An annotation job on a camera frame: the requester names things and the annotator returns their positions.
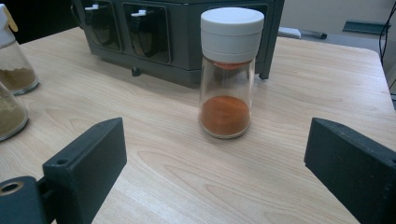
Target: glass bottle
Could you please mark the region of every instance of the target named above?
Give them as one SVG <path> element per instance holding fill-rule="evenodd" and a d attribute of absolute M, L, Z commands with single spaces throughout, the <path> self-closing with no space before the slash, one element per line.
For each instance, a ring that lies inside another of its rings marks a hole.
<path fill-rule="evenodd" d="M 0 141 L 18 133 L 28 120 L 27 111 L 0 83 Z"/>
<path fill-rule="evenodd" d="M 34 89 L 38 78 L 8 26 L 18 31 L 6 6 L 0 4 L 0 82 L 14 95 L 19 95 Z"/>
<path fill-rule="evenodd" d="M 259 11 L 239 7 L 211 9 L 201 16 L 199 121 L 214 137 L 234 138 L 248 129 L 263 19 Z"/>

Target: orange powder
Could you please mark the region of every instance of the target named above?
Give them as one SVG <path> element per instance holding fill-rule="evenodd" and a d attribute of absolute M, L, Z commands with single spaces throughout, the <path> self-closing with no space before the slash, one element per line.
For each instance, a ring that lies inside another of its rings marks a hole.
<path fill-rule="evenodd" d="M 250 123 L 248 106 L 232 96 L 215 96 L 204 102 L 200 114 L 202 125 L 216 135 L 233 135 Z"/>

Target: table surface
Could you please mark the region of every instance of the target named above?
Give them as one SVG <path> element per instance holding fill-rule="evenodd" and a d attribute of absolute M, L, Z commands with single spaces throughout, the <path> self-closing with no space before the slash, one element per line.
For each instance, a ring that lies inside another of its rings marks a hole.
<path fill-rule="evenodd" d="M 37 89 L 18 96 L 25 129 L 0 143 L 0 182 L 30 175 L 92 125 L 123 118 L 128 163 L 94 223 L 357 223 L 304 166 L 313 117 L 396 149 L 378 55 L 279 38 L 256 77 L 252 123 L 219 140 L 198 123 L 199 90 L 106 63 L 76 28 L 21 45 Z"/>

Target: spice powder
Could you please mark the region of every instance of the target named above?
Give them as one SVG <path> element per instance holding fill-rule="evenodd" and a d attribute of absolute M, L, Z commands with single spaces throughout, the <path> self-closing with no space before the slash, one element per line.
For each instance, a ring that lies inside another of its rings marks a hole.
<path fill-rule="evenodd" d="M 3 85 L 6 86 L 9 91 L 28 89 L 35 82 L 35 80 L 35 72 L 32 69 L 0 69 L 0 82 L 3 83 Z"/>
<path fill-rule="evenodd" d="M 26 110 L 0 87 L 0 139 L 18 130 L 27 120 Z"/>
<path fill-rule="evenodd" d="M 204 102 L 200 121 L 213 134 L 241 133 L 250 123 L 250 113 L 244 101 L 232 96 L 215 96 Z"/>

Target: white lid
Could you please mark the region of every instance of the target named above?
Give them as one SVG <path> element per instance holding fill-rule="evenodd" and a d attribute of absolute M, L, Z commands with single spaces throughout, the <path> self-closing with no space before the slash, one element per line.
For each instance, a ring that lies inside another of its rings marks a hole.
<path fill-rule="evenodd" d="M 201 15 L 202 51 L 222 63 L 254 59 L 262 38 L 264 15 L 241 7 L 211 9 Z"/>
<path fill-rule="evenodd" d="M 15 42 L 15 36 L 8 26 L 11 26 L 12 30 L 18 31 L 17 24 L 12 20 L 8 9 L 4 4 L 0 4 L 0 49 Z"/>

